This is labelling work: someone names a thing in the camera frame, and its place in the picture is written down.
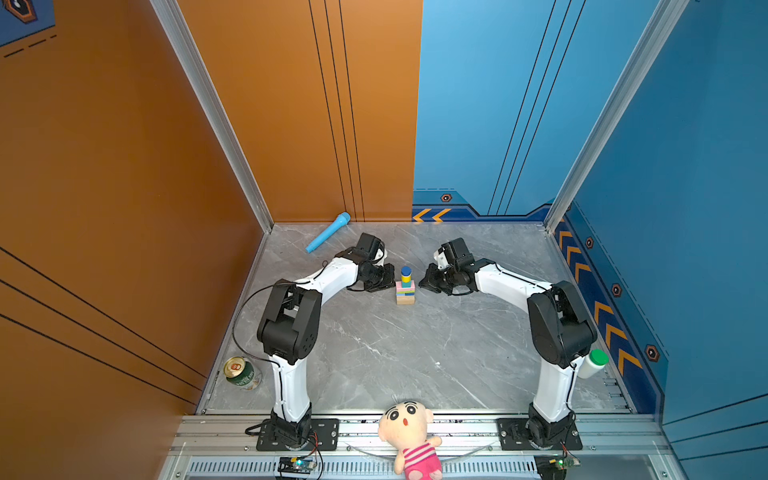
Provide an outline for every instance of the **can lid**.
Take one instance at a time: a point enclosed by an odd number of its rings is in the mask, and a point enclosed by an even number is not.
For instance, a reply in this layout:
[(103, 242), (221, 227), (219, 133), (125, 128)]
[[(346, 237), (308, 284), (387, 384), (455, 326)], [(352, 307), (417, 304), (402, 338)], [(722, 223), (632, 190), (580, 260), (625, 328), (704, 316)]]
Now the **can lid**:
[(607, 365), (608, 355), (600, 349), (594, 349), (589, 354), (589, 360), (592, 360), (592, 362), (597, 366)]
[(224, 375), (233, 379), (245, 370), (245, 359), (241, 356), (234, 356), (224, 363)]

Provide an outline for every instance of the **plush doll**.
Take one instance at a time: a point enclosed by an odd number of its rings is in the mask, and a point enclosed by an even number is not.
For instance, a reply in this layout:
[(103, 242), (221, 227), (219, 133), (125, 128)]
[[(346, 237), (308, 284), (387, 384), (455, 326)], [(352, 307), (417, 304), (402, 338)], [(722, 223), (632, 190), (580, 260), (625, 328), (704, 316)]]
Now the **plush doll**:
[(427, 438), (427, 424), (435, 416), (418, 402), (398, 403), (379, 420), (379, 438), (397, 449), (395, 473), (406, 471), (408, 480), (440, 480), (442, 465), (435, 447), (440, 437)]

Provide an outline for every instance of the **stacked blocks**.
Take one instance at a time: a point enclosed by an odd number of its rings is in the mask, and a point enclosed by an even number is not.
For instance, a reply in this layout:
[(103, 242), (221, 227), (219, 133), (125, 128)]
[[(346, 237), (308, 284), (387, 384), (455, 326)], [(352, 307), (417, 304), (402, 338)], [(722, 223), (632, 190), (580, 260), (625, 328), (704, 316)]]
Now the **stacked blocks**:
[(413, 305), (416, 303), (416, 285), (411, 280), (411, 269), (404, 266), (400, 270), (402, 281), (395, 282), (395, 295), (398, 305)]

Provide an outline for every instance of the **green can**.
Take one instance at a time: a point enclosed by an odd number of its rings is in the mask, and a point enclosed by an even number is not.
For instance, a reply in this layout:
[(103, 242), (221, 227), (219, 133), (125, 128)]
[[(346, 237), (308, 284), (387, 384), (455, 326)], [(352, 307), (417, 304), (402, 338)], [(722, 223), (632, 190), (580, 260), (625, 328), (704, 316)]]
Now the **green can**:
[(261, 383), (261, 370), (242, 356), (234, 356), (224, 363), (224, 376), (232, 385), (253, 390)]

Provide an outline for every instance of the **robotic arm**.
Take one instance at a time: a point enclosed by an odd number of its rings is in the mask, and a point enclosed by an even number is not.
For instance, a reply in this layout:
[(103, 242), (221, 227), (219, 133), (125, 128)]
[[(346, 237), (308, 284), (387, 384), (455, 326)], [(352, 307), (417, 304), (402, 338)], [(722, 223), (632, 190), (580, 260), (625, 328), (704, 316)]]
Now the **robotic arm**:
[[(598, 332), (576, 286), (533, 280), (475, 260), (462, 238), (444, 243), (419, 282), (421, 288), (448, 295), (490, 293), (528, 313), (534, 347), (541, 356), (538, 391), (528, 408), (528, 431), (535, 447), (564, 442), (573, 427), (571, 397), (576, 375)], [(456, 288), (465, 289), (455, 293)]]
[(306, 393), (306, 357), (317, 341), (320, 307), (358, 281), (376, 292), (395, 286), (395, 267), (384, 264), (384, 243), (363, 233), (321, 270), (290, 282), (278, 280), (266, 302), (257, 338), (272, 363), (275, 403), (262, 434), (290, 447), (310, 436), (312, 404)]

